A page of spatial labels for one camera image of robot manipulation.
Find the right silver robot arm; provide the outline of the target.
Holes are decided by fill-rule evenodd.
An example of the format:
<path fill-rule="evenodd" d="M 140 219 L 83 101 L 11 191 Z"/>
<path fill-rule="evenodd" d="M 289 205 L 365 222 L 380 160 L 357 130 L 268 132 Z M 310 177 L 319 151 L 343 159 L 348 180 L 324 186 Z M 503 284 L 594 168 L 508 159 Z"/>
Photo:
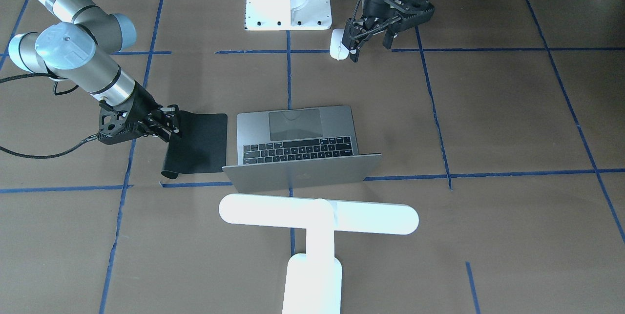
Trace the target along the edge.
<path fill-rule="evenodd" d="M 137 39 L 132 21 L 108 14 L 92 0 L 38 0 L 60 22 L 10 40 L 9 56 L 30 75 L 70 80 L 100 105 L 98 140 L 107 145 L 156 136 L 168 142 L 179 132 L 176 105 L 158 104 L 111 54 Z"/>

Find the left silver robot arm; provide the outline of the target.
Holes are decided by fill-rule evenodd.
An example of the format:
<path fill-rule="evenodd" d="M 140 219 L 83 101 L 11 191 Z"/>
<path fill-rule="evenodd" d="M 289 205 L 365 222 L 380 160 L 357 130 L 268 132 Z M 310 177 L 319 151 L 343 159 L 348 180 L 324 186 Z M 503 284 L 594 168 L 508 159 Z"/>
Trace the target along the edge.
<path fill-rule="evenodd" d="M 378 34 L 384 34 L 382 45 L 391 49 L 400 32 L 428 22 L 434 13 L 430 0 L 357 0 L 345 27 L 333 31 L 331 56 L 356 63 L 361 48 Z"/>

